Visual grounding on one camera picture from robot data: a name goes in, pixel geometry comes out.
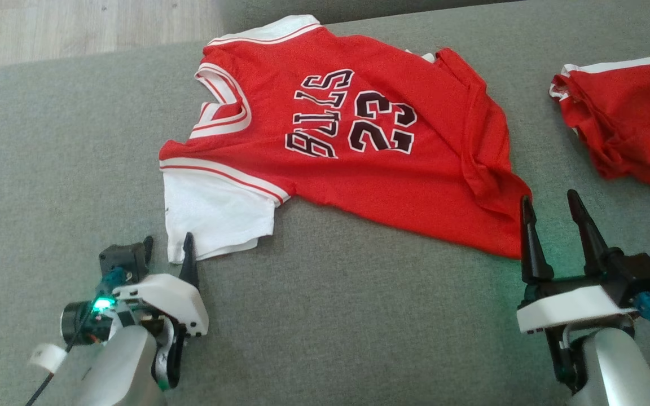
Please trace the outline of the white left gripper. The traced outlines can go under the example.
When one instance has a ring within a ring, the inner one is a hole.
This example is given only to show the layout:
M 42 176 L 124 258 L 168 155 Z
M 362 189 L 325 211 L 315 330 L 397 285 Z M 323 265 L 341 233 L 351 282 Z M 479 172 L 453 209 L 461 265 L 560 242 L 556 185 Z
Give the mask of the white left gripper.
M 142 241 L 145 266 L 151 262 L 154 237 Z M 209 316 L 199 292 L 194 236 L 187 233 L 183 242 L 184 257 L 178 279 L 168 274 L 149 275 L 142 282 L 126 281 L 113 287 L 101 282 L 89 301 L 65 306 L 60 317 L 64 340 L 109 340 L 129 325 L 142 325 L 157 336 L 166 321 L 183 328 L 192 337 L 207 335 Z

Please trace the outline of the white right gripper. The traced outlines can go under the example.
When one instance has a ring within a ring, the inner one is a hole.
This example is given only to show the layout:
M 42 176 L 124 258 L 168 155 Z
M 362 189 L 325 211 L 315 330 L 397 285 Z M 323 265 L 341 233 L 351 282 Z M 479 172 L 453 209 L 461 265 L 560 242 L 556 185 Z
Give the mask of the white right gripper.
M 585 274 L 600 277 L 608 270 L 609 257 L 622 254 L 609 246 L 575 189 L 567 191 L 568 206 L 579 229 Z M 532 334 L 550 328 L 586 329 L 618 324 L 634 316 L 634 307 L 619 307 L 601 285 L 585 277 L 552 280 L 536 229 L 537 218 L 531 198 L 521 198 L 521 279 L 524 299 L 516 311 L 521 333 Z

